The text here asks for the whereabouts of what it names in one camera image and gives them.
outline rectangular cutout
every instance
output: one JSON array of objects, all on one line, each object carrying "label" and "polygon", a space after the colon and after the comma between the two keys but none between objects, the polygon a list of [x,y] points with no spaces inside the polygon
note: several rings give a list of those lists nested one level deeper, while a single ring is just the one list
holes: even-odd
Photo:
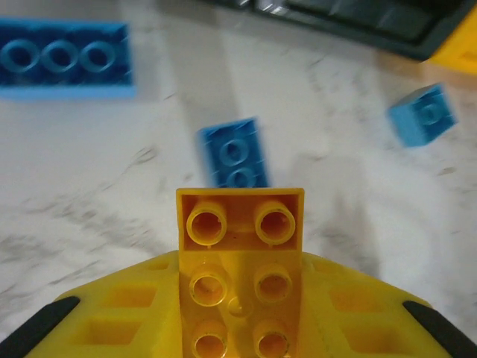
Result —
[{"label": "rectangular cutout", "polygon": [[372,289],[360,286],[335,286],[329,291],[333,306],[343,312],[381,312],[382,305]]},{"label": "rectangular cutout", "polygon": [[111,318],[91,318],[73,337],[76,345],[129,345],[141,322]]},{"label": "rectangular cutout", "polygon": [[152,284],[138,285],[137,283],[130,286],[120,286],[111,289],[106,300],[103,302],[104,307],[116,308],[146,308],[152,305],[156,296],[157,287]]},{"label": "rectangular cutout", "polygon": [[361,354],[412,354],[399,330],[367,323],[341,327],[350,348]]}]

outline black rubber edge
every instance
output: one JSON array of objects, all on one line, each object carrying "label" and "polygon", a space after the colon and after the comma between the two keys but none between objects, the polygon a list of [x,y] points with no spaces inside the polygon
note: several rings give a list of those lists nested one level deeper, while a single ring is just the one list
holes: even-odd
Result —
[{"label": "black rubber edge", "polygon": [[44,306],[0,343],[0,357],[24,358],[79,303],[78,297],[71,296]]},{"label": "black rubber edge", "polygon": [[451,357],[477,357],[477,345],[438,311],[414,301],[406,301],[402,305]]},{"label": "black rubber edge", "polygon": [[231,7],[232,9],[244,9],[251,5],[251,1],[240,1],[240,0],[203,0],[204,2],[209,2],[210,4],[219,4],[222,6]]},{"label": "black rubber edge", "polygon": [[375,34],[372,31],[360,30],[359,28],[344,25],[336,22],[334,19],[327,19],[298,11],[286,11],[284,13],[269,13],[260,11],[267,16],[277,19],[284,19],[301,25],[311,26],[318,30],[330,32],[341,37],[365,43],[377,48],[382,48],[402,56],[410,57],[415,60],[428,60],[443,45],[446,39],[454,32],[464,18],[477,4],[476,0],[465,0],[461,6],[451,15],[445,16],[432,26],[432,29],[419,42],[406,42],[393,40],[390,37]]}]

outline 2x3 lego brick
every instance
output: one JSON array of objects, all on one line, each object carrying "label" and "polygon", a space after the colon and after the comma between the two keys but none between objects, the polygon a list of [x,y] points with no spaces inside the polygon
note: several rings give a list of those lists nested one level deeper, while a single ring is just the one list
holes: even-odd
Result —
[{"label": "2x3 lego brick", "polygon": [[136,94],[124,23],[0,20],[0,96],[115,98]]}]

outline lego duplo brick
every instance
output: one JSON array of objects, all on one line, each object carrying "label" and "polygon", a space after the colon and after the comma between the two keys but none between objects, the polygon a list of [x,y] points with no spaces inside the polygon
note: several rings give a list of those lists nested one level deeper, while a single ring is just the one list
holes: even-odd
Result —
[{"label": "lego duplo brick", "polygon": [[198,132],[198,145],[210,186],[269,186],[255,119],[203,128]]},{"label": "lego duplo brick", "polygon": [[0,96],[124,98],[136,94],[124,23],[0,19]]},{"label": "lego duplo brick", "polygon": [[408,147],[426,145],[457,122],[443,86],[424,87],[388,111],[398,137]]}]

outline yellow lego stud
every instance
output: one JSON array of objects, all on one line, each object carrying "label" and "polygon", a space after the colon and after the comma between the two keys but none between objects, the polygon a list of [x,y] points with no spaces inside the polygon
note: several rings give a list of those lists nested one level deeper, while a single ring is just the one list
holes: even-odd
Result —
[{"label": "yellow lego stud", "polygon": [[260,267],[254,277],[255,293],[264,304],[275,304],[288,297],[291,278],[286,269],[278,264]]},{"label": "yellow lego stud", "polygon": [[255,352],[259,358],[283,358],[290,346],[285,325],[278,320],[265,320],[253,330]]},{"label": "yellow lego stud", "polygon": [[225,271],[220,266],[202,265],[194,271],[189,291],[195,303],[204,307],[216,306],[227,295]]},{"label": "yellow lego stud", "polygon": [[222,358],[227,352],[227,329],[219,321],[203,321],[194,329],[192,353],[196,358]]},{"label": "yellow lego stud", "polygon": [[270,200],[255,209],[255,231],[269,245],[287,242],[295,232],[295,219],[280,201]]},{"label": "yellow lego stud", "polygon": [[227,232],[227,216],[222,204],[199,201],[187,218],[187,234],[199,245],[211,246],[220,242]]}]

